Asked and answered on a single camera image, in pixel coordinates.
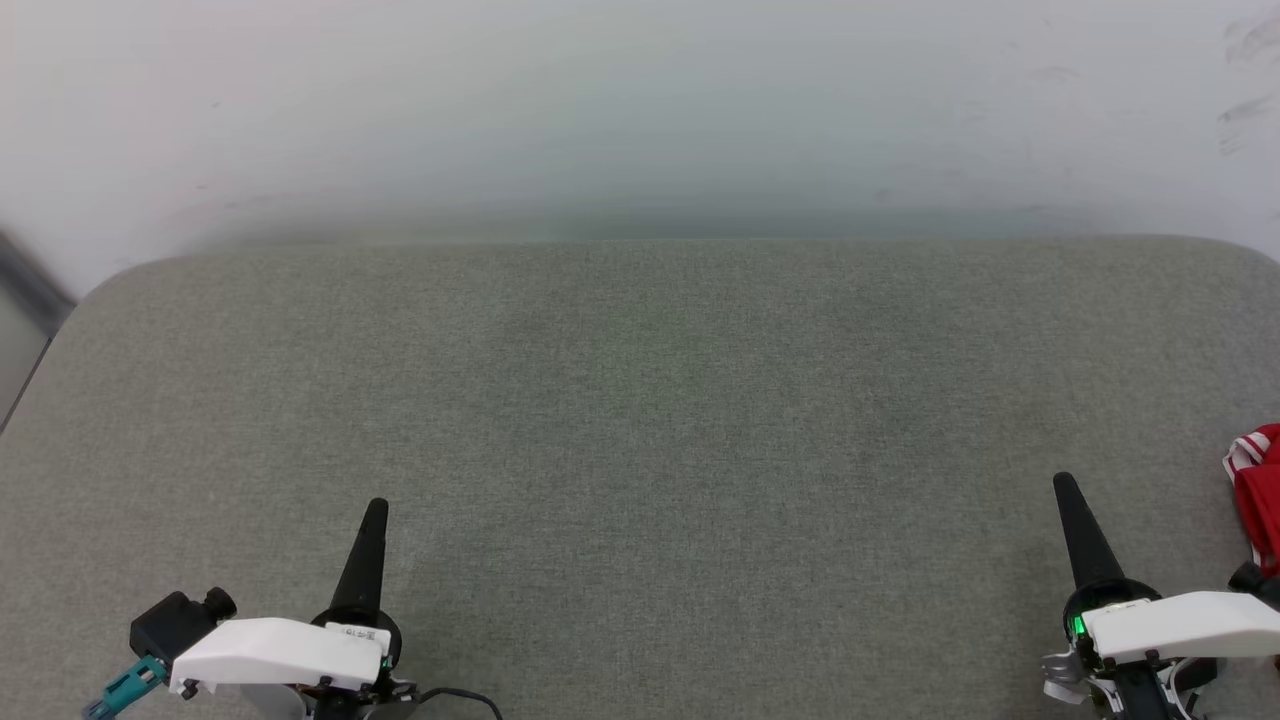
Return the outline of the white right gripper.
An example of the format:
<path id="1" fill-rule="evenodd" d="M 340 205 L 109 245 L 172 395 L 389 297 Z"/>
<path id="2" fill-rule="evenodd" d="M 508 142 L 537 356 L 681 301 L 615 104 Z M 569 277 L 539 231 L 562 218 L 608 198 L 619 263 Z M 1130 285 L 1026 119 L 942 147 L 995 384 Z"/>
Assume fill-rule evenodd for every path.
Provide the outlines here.
<path id="1" fill-rule="evenodd" d="M 1056 701 L 1189 701 L 1225 659 L 1280 656 L 1280 612 L 1256 597 L 1197 591 L 1169 597 L 1125 578 L 1076 479 L 1053 475 L 1075 591 L 1064 653 L 1041 660 Z"/>

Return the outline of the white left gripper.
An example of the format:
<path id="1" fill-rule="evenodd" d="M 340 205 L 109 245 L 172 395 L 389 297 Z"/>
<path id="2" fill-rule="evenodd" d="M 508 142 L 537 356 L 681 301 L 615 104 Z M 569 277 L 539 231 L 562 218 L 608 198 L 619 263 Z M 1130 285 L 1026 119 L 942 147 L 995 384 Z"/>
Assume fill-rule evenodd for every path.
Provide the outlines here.
<path id="1" fill-rule="evenodd" d="M 192 641 L 168 662 L 168 691 L 220 685 L 301 685 L 364 691 L 399 659 L 399 628 L 381 612 L 389 503 L 372 498 L 364 512 L 320 625 L 288 618 L 218 621 L 196 606 Z"/>

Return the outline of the red and white basketball jersey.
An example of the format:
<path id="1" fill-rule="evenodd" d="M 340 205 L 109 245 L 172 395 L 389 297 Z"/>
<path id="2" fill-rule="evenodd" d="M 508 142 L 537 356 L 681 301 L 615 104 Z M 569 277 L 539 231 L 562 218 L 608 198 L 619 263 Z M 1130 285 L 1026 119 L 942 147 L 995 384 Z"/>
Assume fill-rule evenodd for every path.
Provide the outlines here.
<path id="1" fill-rule="evenodd" d="M 1280 421 L 1236 437 L 1222 466 L 1253 561 L 1265 577 L 1280 577 Z"/>

